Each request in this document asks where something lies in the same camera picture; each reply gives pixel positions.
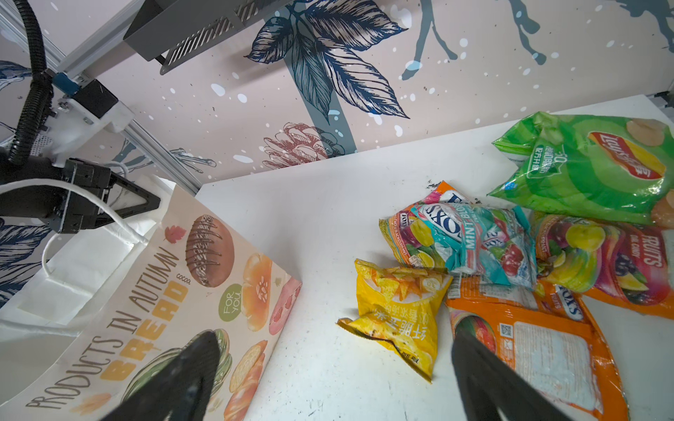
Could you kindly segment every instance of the white label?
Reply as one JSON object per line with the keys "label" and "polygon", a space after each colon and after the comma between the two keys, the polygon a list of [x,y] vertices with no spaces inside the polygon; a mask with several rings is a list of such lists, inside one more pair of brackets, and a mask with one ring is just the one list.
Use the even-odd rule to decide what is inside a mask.
{"label": "white label", "polygon": [[546,395],[594,409],[590,351],[580,336],[516,322],[515,371]]}

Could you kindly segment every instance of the candy bag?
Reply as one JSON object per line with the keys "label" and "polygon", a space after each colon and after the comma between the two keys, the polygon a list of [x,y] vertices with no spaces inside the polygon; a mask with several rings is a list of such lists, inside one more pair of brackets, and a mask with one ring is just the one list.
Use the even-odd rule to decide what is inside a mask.
{"label": "candy bag", "polygon": [[534,243],[519,207],[435,203],[414,205],[411,212],[450,271],[485,275],[500,285],[536,285]]}
{"label": "candy bag", "polygon": [[674,319],[661,228],[537,212],[534,231],[540,279],[615,306]]}
{"label": "candy bag", "polygon": [[448,300],[452,333],[468,331],[550,400],[600,421],[627,420],[620,376],[582,300],[583,321],[507,304]]}
{"label": "candy bag", "polygon": [[410,212],[412,206],[423,203],[470,203],[470,201],[443,181],[423,200],[409,205],[391,218],[379,220],[379,229],[400,264],[444,269],[445,261],[435,250],[435,240],[430,230]]}
{"label": "candy bag", "polygon": [[541,311],[571,320],[583,320],[576,296],[560,285],[539,280],[534,291],[523,286],[492,284],[479,276],[454,276],[447,290],[447,306],[451,300],[463,298],[469,301],[508,304],[524,309]]}

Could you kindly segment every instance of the qr code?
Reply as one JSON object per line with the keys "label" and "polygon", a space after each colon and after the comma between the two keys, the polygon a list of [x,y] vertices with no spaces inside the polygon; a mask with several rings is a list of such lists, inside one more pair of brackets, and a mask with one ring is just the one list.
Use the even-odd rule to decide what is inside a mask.
{"label": "qr code", "polygon": [[513,339],[512,325],[504,325],[503,323],[499,323],[499,330],[501,331],[501,336]]}

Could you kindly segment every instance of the lay's chip bag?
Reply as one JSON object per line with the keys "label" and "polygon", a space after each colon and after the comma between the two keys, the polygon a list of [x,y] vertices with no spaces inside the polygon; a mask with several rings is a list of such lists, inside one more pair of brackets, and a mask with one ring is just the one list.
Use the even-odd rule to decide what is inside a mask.
{"label": "lay's chip bag", "polygon": [[674,139],[660,121],[537,112],[494,145],[521,167],[491,196],[549,214],[674,228]]}

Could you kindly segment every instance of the white table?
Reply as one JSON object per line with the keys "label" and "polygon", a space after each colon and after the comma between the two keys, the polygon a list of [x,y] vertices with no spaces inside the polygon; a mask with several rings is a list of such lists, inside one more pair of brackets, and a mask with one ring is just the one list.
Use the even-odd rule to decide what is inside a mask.
{"label": "white table", "polygon": [[[645,96],[563,113],[670,123]],[[514,123],[204,185],[202,203],[304,282],[247,420],[465,419],[446,307],[432,385],[335,322],[358,315],[354,259],[397,265],[377,221],[442,180],[484,199],[516,169],[490,144]],[[674,420],[674,321],[586,302],[617,362],[632,420]]]}

